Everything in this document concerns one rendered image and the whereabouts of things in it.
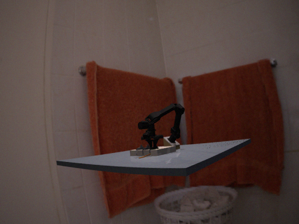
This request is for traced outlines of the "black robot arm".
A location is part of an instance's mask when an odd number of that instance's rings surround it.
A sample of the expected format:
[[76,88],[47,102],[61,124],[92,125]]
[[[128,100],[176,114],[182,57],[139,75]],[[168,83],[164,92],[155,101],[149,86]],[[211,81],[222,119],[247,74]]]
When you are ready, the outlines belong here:
[[[161,117],[170,113],[173,110],[175,110],[175,112],[176,112],[176,117],[175,117],[174,127],[171,128],[171,136],[168,138],[168,140],[170,143],[175,143],[175,140],[180,138],[179,125],[180,125],[181,115],[185,111],[185,108],[180,104],[172,103],[168,107],[166,107],[158,112],[152,112],[150,115],[148,115],[145,118],[145,121],[141,121],[138,123],[138,128],[140,130],[155,128],[154,124],[156,122],[158,122]],[[146,130],[146,132],[143,134],[144,139],[148,139],[150,136],[153,136],[151,130],[149,130],[149,132]]]

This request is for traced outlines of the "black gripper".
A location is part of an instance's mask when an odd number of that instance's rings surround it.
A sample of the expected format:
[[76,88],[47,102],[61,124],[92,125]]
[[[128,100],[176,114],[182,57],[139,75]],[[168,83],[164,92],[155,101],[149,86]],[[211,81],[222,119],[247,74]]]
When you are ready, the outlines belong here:
[[[141,137],[141,139],[142,140],[146,140],[148,142],[148,144],[149,144],[150,147],[152,147],[152,141],[153,141],[154,148],[156,148],[158,140],[160,138],[164,138],[164,136],[163,135],[155,135],[155,131],[156,130],[154,128],[148,129],[147,131],[149,132],[149,130],[152,131],[153,136],[149,137],[148,139],[144,139],[143,137]],[[153,140],[151,140],[151,139],[153,139]]]

